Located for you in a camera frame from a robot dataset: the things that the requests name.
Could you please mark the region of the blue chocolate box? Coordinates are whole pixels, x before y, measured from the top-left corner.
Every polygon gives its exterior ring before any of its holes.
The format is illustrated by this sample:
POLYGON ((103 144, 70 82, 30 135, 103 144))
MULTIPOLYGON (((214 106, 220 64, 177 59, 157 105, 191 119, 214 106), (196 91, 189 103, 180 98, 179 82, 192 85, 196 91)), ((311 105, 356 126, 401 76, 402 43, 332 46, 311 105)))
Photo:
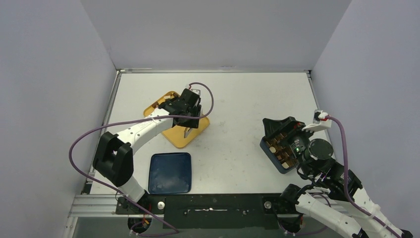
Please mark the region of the blue chocolate box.
POLYGON ((297 130, 293 129, 289 133, 283 132, 273 139, 265 139, 265 137, 263 137, 260 141, 261 149, 281 174, 286 174, 292 171, 298 164, 296 155, 289 143, 292 137, 296 134, 297 130), (269 150, 270 147, 274 147, 276 152, 271 153, 269 150), (287 163, 289 168, 284 169, 282 166, 283 163, 287 163))

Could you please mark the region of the blue box lid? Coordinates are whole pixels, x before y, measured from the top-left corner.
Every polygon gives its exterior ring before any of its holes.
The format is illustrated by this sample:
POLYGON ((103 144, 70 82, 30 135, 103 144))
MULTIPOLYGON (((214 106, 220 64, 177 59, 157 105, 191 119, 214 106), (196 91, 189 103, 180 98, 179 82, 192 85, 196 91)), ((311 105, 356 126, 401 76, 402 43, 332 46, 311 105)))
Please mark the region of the blue box lid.
POLYGON ((159 153, 151 157, 150 194, 188 193, 192 187, 192 160, 187 152, 159 153))

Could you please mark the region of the yellow tray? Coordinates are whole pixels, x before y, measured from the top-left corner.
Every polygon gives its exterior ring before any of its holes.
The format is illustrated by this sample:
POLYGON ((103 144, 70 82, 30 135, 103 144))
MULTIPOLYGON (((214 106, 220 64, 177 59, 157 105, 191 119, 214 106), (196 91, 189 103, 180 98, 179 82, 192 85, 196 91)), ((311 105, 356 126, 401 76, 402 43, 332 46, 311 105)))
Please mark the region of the yellow tray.
MULTIPOLYGON (((175 91, 168 91, 159 99, 157 99, 154 103, 150 106, 145 108, 143 111, 143 116, 149 116, 154 109, 157 107, 158 104, 161 104, 165 101, 165 99, 172 99, 175 96, 179 96, 179 94, 175 91)), ((190 142, 196 139, 200 134, 202 134, 205 129, 210 125, 210 120, 208 117, 202 118, 199 121, 199 127, 194 128, 194 130, 189 134, 187 138, 184 138, 184 130, 186 127, 175 126, 168 130, 163 131, 161 134, 176 148, 181 149, 186 147, 190 142)))

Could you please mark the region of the aluminium frame rail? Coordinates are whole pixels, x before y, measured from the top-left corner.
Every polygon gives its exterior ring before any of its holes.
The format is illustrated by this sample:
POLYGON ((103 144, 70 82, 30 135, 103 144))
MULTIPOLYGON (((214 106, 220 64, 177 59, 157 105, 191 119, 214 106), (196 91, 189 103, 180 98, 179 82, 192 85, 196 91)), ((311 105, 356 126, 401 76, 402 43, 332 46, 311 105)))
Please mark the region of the aluminium frame rail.
POLYGON ((118 207, 115 195, 112 194, 88 194, 76 195, 69 212, 69 218, 111 218, 126 217, 140 218, 143 215, 116 214, 118 207))

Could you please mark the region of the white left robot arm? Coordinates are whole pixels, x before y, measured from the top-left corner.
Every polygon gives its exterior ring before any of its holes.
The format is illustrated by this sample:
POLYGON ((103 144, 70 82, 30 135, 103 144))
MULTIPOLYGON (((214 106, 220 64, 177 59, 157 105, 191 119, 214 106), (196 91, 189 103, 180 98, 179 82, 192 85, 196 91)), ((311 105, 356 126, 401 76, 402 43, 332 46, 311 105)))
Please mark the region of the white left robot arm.
POLYGON ((198 90, 184 89, 180 95, 173 94, 161 103, 152 104, 153 111, 146 121, 139 122, 112 134, 104 133, 94 156, 93 167, 108 179, 119 191, 128 196, 129 207, 136 213, 148 207, 146 190, 133 176, 134 154, 159 133, 175 126, 198 128, 202 114, 198 90))

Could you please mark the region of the metal tweezers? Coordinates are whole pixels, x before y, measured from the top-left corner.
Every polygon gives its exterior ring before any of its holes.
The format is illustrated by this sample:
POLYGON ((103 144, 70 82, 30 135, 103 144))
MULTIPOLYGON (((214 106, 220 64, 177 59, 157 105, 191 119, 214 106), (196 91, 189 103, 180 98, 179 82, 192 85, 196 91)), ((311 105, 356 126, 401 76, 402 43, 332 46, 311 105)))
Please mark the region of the metal tweezers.
POLYGON ((184 138, 187 138, 189 136, 189 134, 193 131, 193 128, 185 128, 184 130, 184 138))

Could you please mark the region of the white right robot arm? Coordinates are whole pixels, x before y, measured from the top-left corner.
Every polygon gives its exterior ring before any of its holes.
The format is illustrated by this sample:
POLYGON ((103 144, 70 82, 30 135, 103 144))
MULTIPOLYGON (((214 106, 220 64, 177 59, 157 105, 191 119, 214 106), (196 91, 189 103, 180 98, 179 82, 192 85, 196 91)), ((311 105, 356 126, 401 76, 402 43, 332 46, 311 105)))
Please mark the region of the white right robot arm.
POLYGON ((265 135, 261 147, 275 166, 287 165, 308 182, 288 185, 278 199, 264 200, 266 211, 297 214, 297 220, 278 218, 279 226, 297 235, 308 216, 344 238, 410 238, 410 231, 394 225, 368 195, 361 180, 350 170, 342 123, 317 110, 307 125, 294 117, 263 121, 265 135), (332 145, 314 138, 315 132, 338 125, 342 139, 343 162, 334 159, 332 145))

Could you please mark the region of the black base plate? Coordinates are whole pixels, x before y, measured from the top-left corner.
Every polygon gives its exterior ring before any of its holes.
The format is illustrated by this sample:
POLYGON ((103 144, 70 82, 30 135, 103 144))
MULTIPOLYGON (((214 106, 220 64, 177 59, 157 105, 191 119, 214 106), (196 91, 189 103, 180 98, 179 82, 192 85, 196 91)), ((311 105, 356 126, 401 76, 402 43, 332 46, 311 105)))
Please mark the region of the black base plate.
POLYGON ((296 230, 303 222, 279 193, 146 195, 139 204, 163 218, 163 229, 296 230))

